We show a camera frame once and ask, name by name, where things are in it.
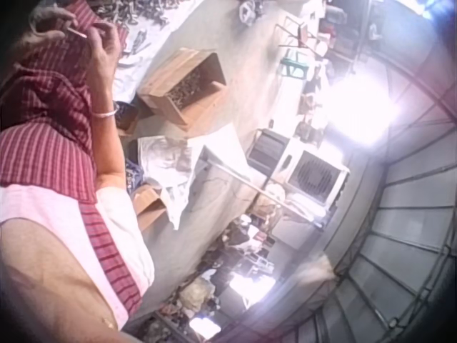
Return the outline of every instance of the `bracelet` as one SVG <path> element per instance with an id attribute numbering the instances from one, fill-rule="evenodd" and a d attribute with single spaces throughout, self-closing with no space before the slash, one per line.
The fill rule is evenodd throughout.
<path id="1" fill-rule="evenodd" d="M 96 118 L 107 118 L 109 116 L 113 116 L 116 114 L 116 112 L 119 110 L 119 105 L 113 101 L 113 106 L 114 106 L 114 110 L 111 111 L 111 112 L 107 112 L 107 113 L 93 113 L 92 116 L 95 116 Z"/>

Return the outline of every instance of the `small tool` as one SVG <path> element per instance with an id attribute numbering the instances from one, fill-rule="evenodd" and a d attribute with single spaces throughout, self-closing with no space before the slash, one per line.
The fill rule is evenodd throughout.
<path id="1" fill-rule="evenodd" d="M 83 38 L 83 39 L 87 39 L 87 35 L 82 34 L 81 32 L 79 32 L 79 31 L 77 31 L 77 30 L 75 30 L 75 29 L 72 29 L 71 27 L 69 27 L 69 28 L 67 29 L 67 31 L 68 31 L 68 32 L 71 32 L 72 34 L 75 34 L 75 35 L 77 35 L 77 36 L 80 36 L 80 37 Z"/>

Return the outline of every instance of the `white undershirt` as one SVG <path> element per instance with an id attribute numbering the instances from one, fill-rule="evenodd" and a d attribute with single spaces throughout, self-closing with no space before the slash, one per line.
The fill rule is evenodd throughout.
<path id="1" fill-rule="evenodd" d="M 100 189 L 96 196 L 96 208 L 143 296 L 154 280 L 154 264 L 138 228 L 130 196 L 116 187 Z M 101 268 L 75 199 L 50 189 L 13 184 L 0 187 L 0 204 L 0 223 L 28 219 L 55 234 L 97 286 L 113 311 L 118 328 L 125 325 L 129 315 Z"/>

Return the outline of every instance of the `metal parts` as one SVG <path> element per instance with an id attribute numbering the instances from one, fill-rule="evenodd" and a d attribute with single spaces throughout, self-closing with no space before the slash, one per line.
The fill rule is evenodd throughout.
<path id="1" fill-rule="evenodd" d="M 177 9 L 187 0 L 88 0 L 89 6 L 102 19 L 122 26 L 138 24 L 143 16 L 164 27 L 169 24 L 165 10 Z"/>

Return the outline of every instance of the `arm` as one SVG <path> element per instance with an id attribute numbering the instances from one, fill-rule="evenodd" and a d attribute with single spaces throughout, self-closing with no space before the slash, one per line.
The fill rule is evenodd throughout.
<path id="1" fill-rule="evenodd" d="M 96 23 L 104 32 L 103 38 L 95 27 L 88 32 L 91 61 L 87 84 L 92 98 L 92 150 L 96 165 L 96 188 L 126 188 L 125 160 L 117 134 L 114 115 L 99 118 L 114 110 L 112 87 L 114 72 L 121 52 L 117 28 L 109 23 Z"/>

